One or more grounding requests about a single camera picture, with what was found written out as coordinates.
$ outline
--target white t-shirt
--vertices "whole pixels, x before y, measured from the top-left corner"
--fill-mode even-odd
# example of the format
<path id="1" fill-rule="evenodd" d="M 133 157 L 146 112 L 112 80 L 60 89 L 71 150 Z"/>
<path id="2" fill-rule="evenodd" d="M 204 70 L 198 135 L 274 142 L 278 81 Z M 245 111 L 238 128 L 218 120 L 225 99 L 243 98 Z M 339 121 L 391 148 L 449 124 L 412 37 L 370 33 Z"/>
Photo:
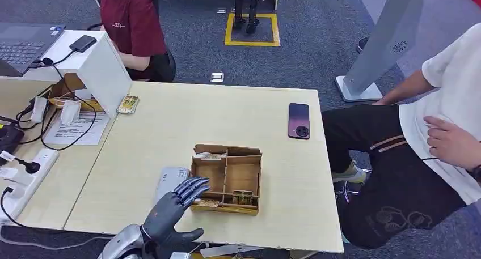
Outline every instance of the white t-shirt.
<path id="1" fill-rule="evenodd" d="M 425 61 L 422 71 L 426 80 L 439 90 L 399 106 L 404 137 L 419 158 L 433 157 L 426 143 L 425 116 L 454 123 L 481 141 L 481 23 Z M 467 205 L 481 198 L 481 187 L 465 169 L 437 159 L 424 163 L 458 192 Z"/>

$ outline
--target document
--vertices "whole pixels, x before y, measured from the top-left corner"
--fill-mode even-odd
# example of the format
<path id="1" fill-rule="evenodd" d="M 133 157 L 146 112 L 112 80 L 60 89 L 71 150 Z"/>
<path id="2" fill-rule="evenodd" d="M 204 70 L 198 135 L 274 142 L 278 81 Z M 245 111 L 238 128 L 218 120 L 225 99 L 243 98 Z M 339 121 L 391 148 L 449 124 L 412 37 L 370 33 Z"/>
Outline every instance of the document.
<path id="1" fill-rule="evenodd" d="M 67 126 L 63 125 L 60 116 L 57 116 L 47 132 L 44 142 L 58 145 L 72 144 L 90 127 L 93 119 L 94 112 L 80 111 L 78 119 Z M 97 112 L 94 125 L 75 145 L 98 145 L 109 120 L 106 112 Z"/>

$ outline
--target black pants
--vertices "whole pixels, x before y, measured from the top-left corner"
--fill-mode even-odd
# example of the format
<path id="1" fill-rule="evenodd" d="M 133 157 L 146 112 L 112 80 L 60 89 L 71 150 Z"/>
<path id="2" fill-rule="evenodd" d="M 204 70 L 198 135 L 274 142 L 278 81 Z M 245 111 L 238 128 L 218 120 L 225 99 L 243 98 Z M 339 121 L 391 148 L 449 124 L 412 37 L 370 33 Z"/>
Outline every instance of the black pants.
<path id="1" fill-rule="evenodd" d="M 149 66 L 144 71 L 127 68 L 127 72 L 132 80 L 149 79 L 150 82 L 172 82 L 175 76 L 167 53 L 151 56 Z"/>
<path id="2" fill-rule="evenodd" d="M 405 142 L 398 108 L 359 105 L 322 113 L 332 172 L 348 168 L 348 150 L 370 156 L 372 175 L 339 213 L 344 236 L 366 249 L 406 229 L 431 229 L 466 206 Z"/>

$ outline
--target laptop keyboard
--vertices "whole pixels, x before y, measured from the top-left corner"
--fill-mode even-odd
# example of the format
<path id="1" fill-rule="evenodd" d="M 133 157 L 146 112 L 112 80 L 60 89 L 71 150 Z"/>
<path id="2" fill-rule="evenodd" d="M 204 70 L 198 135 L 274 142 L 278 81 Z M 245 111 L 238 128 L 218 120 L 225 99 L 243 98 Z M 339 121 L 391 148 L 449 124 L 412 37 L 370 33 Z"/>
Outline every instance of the laptop keyboard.
<path id="1" fill-rule="evenodd" d="M 0 41 L 0 58 L 9 64 L 30 64 L 40 54 L 42 42 L 8 42 Z"/>

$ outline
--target cardboard box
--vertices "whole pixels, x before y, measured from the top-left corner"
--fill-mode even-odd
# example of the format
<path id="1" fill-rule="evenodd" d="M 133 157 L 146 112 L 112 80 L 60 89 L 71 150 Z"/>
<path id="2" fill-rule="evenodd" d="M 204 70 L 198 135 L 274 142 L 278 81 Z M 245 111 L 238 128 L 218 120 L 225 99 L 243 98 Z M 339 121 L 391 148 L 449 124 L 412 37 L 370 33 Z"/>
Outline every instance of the cardboard box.
<path id="1" fill-rule="evenodd" d="M 76 74 L 72 74 L 72 73 L 66 73 L 65 76 L 64 76 L 64 80 L 60 80 L 59 82 L 57 82 L 53 87 L 52 87 L 52 90 L 50 91 L 50 94 L 48 96 L 48 101 L 50 103 L 52 103 L 53 105 L 55 105 L 55 107 L 57 109 L 62 109 L 64 107 L 64 102 L 61 101 L 61 100 L 58 100 L 58 99 L 55 99 L 55 97 L 69 97 L 69 98 L 72 98 L 73 95 L 69 92 L 69 90 L 67 89 L 67 87 L 65 86 L 65 83 L 67 84 L 67 86 L 73 91 L 77 90 L 77 89 L 83 89 L 85 88 L 85 85 L 83 84 L 83 82 L 78 78 L 78 76 Z M 92 107 L 94 107 L 94 109 L 97 111 L 97 112 L 103 112 L 104 109 L 102 108 L 102 106 L 100 106 L 100 104 L 98 103 L 97 100 L 95 99 L 91 99 L 91 100 L 86 100 L 85 102 L 89 103 L 90 105 L 92 105 Z M 80 110 L 82 111 L 91 111 L 92 108 L 90 108 L 87 104 L 85 104 L 83 101 L 81 102 L 81 105 L 80 105 Z"/>
<path id="2" fill-rule="evenodd" d="M 260 200 L 262 153 L 257 148 L 196 145 L 193 177 L 209 178 L 210 190 L 191 206 L 193 211 L 221 211 L 257 215 Z"/>

